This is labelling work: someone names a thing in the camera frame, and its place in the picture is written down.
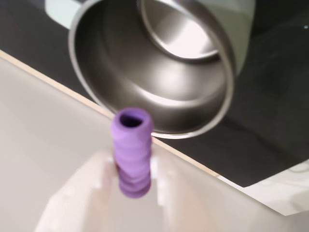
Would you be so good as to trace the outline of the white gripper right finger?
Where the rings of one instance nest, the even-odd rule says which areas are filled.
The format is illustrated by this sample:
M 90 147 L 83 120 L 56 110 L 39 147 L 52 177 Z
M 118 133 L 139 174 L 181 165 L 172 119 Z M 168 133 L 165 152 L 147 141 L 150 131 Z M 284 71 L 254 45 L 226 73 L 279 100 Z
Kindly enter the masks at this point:
M 162 213 L 165 232 L 217 232 L 211 210 L 203 199 L 198 167 L 167 154 L 150 161 L 156 204 Z

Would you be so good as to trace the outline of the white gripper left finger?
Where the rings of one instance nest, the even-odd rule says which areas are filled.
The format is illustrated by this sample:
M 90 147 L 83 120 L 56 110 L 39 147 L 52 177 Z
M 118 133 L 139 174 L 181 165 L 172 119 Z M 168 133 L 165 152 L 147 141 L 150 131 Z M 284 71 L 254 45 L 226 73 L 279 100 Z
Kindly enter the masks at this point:
M 37 232 L 110 232 L 112 187 L 118 178 L 112 151 L 86 161 L 48 201 Z

